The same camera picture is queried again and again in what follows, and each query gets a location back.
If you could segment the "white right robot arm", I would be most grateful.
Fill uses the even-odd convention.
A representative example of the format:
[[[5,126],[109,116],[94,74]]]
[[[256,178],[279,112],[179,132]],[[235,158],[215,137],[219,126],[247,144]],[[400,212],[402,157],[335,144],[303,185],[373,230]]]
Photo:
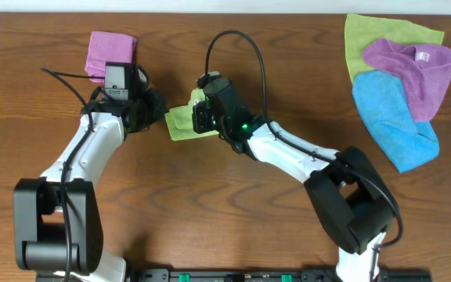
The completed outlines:
[[[317,217],[339,247],[337,278],[377,281],[385,234],[399,221],[391,192],[366,155],[350,146],[337,151],[316,146],[252,114],[232,82],[217,72],[197,79],[204,100],[193,107],[197,133],[217,131],[238,154],[271,164],[304,185]]]

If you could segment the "light green cloth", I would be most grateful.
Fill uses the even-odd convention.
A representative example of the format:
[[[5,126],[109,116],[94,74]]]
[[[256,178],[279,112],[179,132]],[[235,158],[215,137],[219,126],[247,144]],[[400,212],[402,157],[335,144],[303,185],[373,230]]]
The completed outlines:
[[[198,139],[208,136],[216,136],[217,131],[195,133],[193,130],[193,107],[205,100],[202,89],[194,89],[191,92],[189,102],[184,106],[173,107],[165,114],[165,121],[172,141]]]

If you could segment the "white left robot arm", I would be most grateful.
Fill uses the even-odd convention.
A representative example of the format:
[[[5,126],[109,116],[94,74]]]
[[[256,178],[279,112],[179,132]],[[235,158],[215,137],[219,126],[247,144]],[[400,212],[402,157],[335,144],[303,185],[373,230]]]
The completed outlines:
[[[113,152],[167,112],[149,88],[127,100],[92,99],[60,157],[39,177],[13,191],[16,264],[37,280],[124,281],[128,263],[108,251],[95,188]]]

